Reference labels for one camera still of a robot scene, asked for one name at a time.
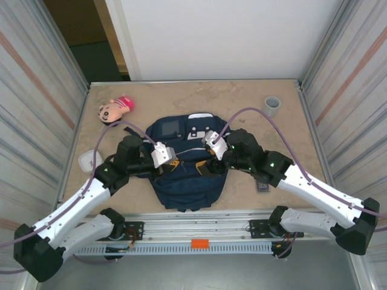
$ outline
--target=marble surface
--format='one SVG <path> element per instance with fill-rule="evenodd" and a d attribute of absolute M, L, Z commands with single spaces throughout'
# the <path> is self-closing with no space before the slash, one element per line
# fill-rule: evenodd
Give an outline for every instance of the marble surface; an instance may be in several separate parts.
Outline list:
<path fill-rule="evenodd" d="M 211 112 L 228 120 L 245 107 L 261 108 L 266 97 L 275 95 L 281 100 L 278 115 L 273 118 L 285 135 L 307 171 L 324 180 L 319 160 L 313 146 L 298 94 L 292 80 L 244 80 L 219 82 L 180 83 L 125 83 L 92 86 L 88 96 L 83 123 L 69 174 L 64 200 L 74 194 L 89 177 L 80 169 L 78 158 L 91 150 L 104 129 L 97 116 L 98 107 L 111 98 L 128 94 L 135 101 L 135 109 L 123 120 L 146 129 L 155 120 L 170 115 Z M 111 129 L 99 147 L 103 158 L 115 153 L 118 143 L 127 135 L 125 126 Z M 267 150 L 277 150 L 290 156 L 270 123 L 256 112 L 244 112 L 231 125 L 252 133 Z M 270 188 L 270 193 L 258 193 L 254 179 L 241 172 L 230 171 L 219 200 L 203 210 L 240 210 L 289 207 L 309 207 L 310 204 L 292 193 Z M 121 214 L 158 213 L 167 211 L 158 201 L 147 179 L 133 177 L 111 199 L 92 213 L 112 207 Z"/>

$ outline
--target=white plastic lid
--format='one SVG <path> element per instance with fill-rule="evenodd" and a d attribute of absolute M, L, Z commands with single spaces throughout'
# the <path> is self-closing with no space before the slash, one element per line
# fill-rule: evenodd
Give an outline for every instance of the white plastic lid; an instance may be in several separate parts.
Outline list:
<path fill-rule="evenodd" d="M 93 153 L 94 153 L 94 150 L 90 150 L 79 157 L 78 162 L 83 172 L 93 171 Z M 103 161 L 102 161 L 101 154 L 99 154 L 97 151 L 96 167 L 101 165 L 102 162 Z"/>

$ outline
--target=gray cup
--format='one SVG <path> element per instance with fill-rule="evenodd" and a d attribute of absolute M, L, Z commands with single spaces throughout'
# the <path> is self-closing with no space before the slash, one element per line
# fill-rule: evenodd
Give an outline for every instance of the gray cup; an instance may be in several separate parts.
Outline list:
<path fill-rule="evenodd" d="M 270 96 L 266 98 L 262 111 L 264 111 L 269 117 L 273 118 L 277 114 L 280 106 L 281 101 L 277 97 Z"/>

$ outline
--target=white wall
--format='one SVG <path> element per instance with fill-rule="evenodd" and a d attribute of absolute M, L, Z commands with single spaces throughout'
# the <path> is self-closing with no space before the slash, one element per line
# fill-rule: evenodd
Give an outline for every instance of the white wall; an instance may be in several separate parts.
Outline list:
<path fill-rule="evenodd" d="M 133 80 L 300 78 L 342 0 L 106 0 Z"/>

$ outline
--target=doorway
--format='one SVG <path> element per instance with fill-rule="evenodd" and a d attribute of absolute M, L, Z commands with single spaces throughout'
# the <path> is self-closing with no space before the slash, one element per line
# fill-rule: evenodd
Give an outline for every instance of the doorway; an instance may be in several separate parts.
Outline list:
<path fill-rule="evenodd" d="M 116 36 L 104 0 L 44 3 L 88 83 L 130 80 L 125 64 L 120 63 L 122 53 L 118 41 L 114 42 Z"/>

